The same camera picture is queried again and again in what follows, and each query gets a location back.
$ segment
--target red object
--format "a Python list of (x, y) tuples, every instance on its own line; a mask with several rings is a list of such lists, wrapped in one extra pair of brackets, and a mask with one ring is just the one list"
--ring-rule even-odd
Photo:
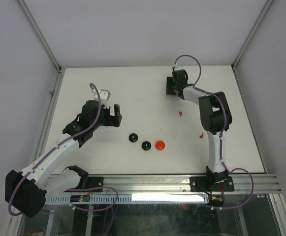
[(191, 207), (189, 207), (188, 205), (185, 205), (185, 204), (179, 204), (179, 207), (183, 210), (190, 210)]
[(163, 141), (158, 141), (158, 142), (156, 143), (156, 148), (157, 148), (158, 150), (163, 150), (165, 146), (166, 146), (166, 144), (164, 144)]

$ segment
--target light strip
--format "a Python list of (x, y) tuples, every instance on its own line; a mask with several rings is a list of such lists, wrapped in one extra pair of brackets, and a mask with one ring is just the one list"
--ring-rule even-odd
[(163, 193), (133, 193), (132, 201), (205, 203), (205, 199), (200, 195), (173, 195)]

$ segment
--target red disc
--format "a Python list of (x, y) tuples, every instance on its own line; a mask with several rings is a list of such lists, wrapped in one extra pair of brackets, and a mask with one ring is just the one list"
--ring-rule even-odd
[(156, 148), (157, 148), (158, 150), (163, 150), (165, 146), (166, 146), (166, 145), (164, 144), (163, 141), (158, 141), (158, 142), (156, 143)]

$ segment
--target dark green puck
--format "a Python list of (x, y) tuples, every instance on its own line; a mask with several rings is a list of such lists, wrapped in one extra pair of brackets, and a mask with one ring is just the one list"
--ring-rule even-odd
[(138, 136), (137, 136), (137, 134), (132, 133), (132, 134), (129, 135), (128, 139), (129, 139), (132, 143), (135, 143), (135, 142), (138, 140)]
[(144, 142), (142, 143), (142, 148), (143, 148), (145, 151), (148, 151), (149, 149), (151, 149), (151, 147), (152, 147), (152, 145), (151, 145), (151, 143), (148, 142), (148, 141), (144, 141)]

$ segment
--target glass panel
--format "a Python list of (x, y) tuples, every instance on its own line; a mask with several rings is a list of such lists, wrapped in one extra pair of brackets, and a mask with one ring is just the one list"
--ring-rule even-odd
[[(226, 195), (225, 205), (244, 196)], [(108, 205), (79, 205), (100, 209)], [(26, 236), (278, 236), (269, 200), (254, 196), (232, 210), (190, 204), (119, 204), (108, 211), (86, 212), (48, 206), (44, 214), (25, 219)]]

